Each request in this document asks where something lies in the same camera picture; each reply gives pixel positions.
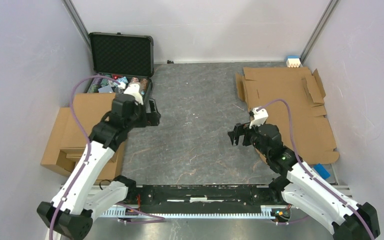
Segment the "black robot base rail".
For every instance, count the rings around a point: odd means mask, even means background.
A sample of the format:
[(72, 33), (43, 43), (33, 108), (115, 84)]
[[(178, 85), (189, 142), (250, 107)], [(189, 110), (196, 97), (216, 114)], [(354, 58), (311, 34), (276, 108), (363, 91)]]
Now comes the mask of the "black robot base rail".
[(288, 205), (265, 184), (137, 185), (121, 203), (148, 214), (257, 214)]

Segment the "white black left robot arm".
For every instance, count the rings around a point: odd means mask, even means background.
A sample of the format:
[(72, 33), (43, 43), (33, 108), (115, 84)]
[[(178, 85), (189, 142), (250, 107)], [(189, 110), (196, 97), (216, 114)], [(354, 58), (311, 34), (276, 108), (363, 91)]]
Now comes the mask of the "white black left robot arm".
[(52, 240), (58, 233), (71, 240), (83, 240), (94, 221), (120, 201), (133, 203), (137, 198), (134, 181), (115, 178), (108, 187), (88, 198), (100, 172), (124, 143), (134, 128), (158, 126), (161, 114), (155, 99), (142, 102), (142, 95), (122, 93), (111, 103), (110, 111), (86, 136), (86, 146), (79, 163), (66, 183), (50, 202), (42, 201), (37, 213), (49, 229)]

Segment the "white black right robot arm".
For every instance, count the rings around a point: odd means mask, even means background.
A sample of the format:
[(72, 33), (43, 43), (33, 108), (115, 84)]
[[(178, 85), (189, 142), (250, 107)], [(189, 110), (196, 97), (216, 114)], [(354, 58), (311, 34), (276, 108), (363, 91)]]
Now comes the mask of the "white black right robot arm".
[(315, 173), (292, 149), (284, 145), (276, 125), (238, 123), (228, 136), (232, 145), (243, 137), (243, 146), (261, 153), (270, 169), (279, 174), (269, 185), (269, 199), (298, 207), (319, 222), (335, 240), (374, 240), (381, 234), (377, 210), (360, 204)]

